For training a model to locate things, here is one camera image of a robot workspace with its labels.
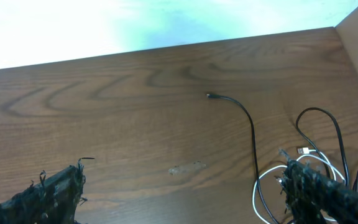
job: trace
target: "bright surface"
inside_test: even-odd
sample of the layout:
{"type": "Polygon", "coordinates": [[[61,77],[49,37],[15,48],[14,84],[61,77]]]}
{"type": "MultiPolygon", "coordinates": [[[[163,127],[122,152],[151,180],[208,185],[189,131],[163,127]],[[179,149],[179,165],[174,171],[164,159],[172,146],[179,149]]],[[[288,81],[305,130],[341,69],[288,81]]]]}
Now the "bright surface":
{"type": "Polygon", "coordinates": [[[358,0],[0,0],[0,68],[336,26],[358,0]]]}

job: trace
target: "cable connector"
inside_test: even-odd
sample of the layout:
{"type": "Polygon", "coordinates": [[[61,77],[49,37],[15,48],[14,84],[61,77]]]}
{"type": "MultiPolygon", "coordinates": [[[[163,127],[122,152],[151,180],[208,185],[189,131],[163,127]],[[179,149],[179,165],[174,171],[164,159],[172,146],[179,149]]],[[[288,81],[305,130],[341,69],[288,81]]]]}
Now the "cable connector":
{"type": "Polygon", "coordinates": [[[298,148],[298,154],[309,154],[309,153],[310,153],[310,149],[308,147],[298,148]]]}

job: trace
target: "white floor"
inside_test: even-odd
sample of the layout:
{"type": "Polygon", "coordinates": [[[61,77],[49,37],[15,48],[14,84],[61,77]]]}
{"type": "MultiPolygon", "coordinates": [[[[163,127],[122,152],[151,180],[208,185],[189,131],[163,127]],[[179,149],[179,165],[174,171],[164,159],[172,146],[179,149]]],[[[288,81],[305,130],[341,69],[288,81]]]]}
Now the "white floor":
{"type": "Polygon", "coordinates": [[[358,0],[0,0],[0,68],[337,25],[358,0]]]}

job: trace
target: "worn patch on table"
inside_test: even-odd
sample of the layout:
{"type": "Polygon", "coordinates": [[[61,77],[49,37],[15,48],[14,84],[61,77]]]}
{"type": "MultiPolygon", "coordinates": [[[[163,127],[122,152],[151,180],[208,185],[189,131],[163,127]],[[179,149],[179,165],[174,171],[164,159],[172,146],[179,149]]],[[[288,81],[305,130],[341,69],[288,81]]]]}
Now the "worn patch on table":
{"type": "Polygon", "coordinates": [[[171,175],[178,175],[178,174],[185,174],[187,172],[204,169],[205,167],[206,164],[202,164],[201,161],[197,161],[185,165],[175,166],[174,168],[171,168],[168,171],[169,174],[171,175]]]}

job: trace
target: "wooden table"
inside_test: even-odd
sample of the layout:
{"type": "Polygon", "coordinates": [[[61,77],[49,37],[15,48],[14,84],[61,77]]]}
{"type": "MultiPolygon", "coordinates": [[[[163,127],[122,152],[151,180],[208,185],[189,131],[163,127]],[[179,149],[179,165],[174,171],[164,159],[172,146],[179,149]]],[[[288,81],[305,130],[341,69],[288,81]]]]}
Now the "wooden table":
{"type": "MultiPolygon", "coordinates": [[[[279,148],[297,157],[307,145],[293,126],[303,109],[329,110],[354,180],[358,75],[327,28],[0,70],[0,202],[43,169],[95,157],[83,161],[81,223],[261,223],[247,117],[207,91],[249,110],[261,171],[284,161],[279,148]],[[196,161],[205,169],[168,173],[196,161]]],[[[343,170],[331,120],[308,112],[300,126],[343,170]]],[[[264,197],[289,220],[274,175],[262,180],[264,197]]]]}

